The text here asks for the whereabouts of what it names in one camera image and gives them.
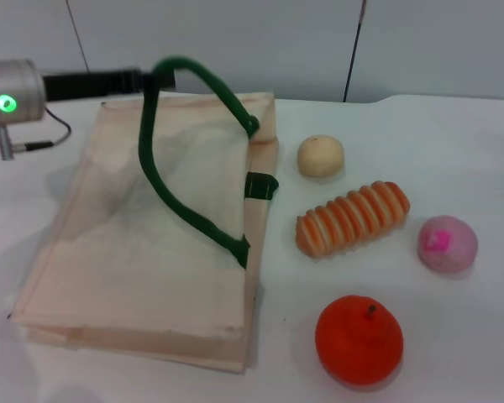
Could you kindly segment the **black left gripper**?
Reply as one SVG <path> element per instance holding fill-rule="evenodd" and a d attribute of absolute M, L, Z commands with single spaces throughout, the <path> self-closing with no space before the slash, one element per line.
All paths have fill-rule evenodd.
<path fill-rule="evenodd" d="M 147 91 L 174 91 L 173 71 L 126 69 L 43 76 L 48 102 L 110 97 Z"/>

